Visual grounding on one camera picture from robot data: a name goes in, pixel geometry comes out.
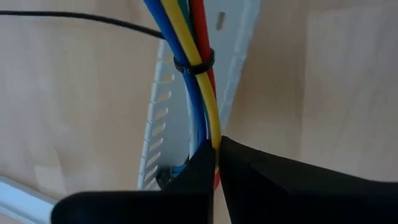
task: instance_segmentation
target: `green wire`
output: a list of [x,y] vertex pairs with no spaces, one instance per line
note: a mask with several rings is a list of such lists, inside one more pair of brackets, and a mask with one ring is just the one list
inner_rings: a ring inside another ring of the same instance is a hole
[[181,12],[184,16],[185,22],[187,23],[188,29],[191,32],[193,39],[195,40],[195,35],[193,35],[191,15],[189,13],[189,6],[187,0],[178,0],[178,5],[180,6]]

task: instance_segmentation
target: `red wire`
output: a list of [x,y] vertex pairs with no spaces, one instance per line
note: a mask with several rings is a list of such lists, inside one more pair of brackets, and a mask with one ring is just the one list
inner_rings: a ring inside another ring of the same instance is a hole
[[[203,4],[203,0],[190,0],[190,10],[199,54],[201,59],[207,62],[210,59],[211,49],[209,35],[207,33],[205,5]],[[207,74],[214,96],[216,97],[216,82],[214,80],[213,68],[210,68]]]

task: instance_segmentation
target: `cable tie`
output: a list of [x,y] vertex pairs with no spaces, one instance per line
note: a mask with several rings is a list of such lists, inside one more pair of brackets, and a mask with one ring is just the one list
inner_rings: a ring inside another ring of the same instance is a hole
[[181,73],[190,73],[192,75],[198,75],[207,72],[214,65],[214,50],[211,50],[210,58],[207,62],[203,62],[199,65],[183,65],[174,57],[175,68]]

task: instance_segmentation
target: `wire bundle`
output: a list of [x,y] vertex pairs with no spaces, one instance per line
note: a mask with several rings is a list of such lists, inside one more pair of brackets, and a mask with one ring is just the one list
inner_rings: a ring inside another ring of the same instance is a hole
[[[190,0],[189,6],[186,0],[144,0],[144,2],[178,62],[194,66],[210,59],[211,49],[203,0]],[[218,152],[221,130],[213,70],[209,69],[198,75],[185,72],[183,78],[192,102],[195,125],[193,128],[197,134],[196,147],[209,136],[211,145]],[[175,167],[174,174],[178,175],[183,167]],[[218,168],[215,180],[216,187],[219,182]]]

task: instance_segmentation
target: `yellow wire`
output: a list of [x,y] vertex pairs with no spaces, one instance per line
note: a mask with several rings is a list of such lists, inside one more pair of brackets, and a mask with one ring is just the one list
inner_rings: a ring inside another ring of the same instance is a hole
[[[191,65],[202,63],[199,51],[193,41],[184,16],[178,6],[178,0],[161,0],[167,16],[174,28],[174,31],[181,43],[182,49]],[[200,91],[206,104],[210,122],[211,145],[218,152],[221,143],[220,118],[218,117],[217,101],[211,88],[207,72],[196,75]]]

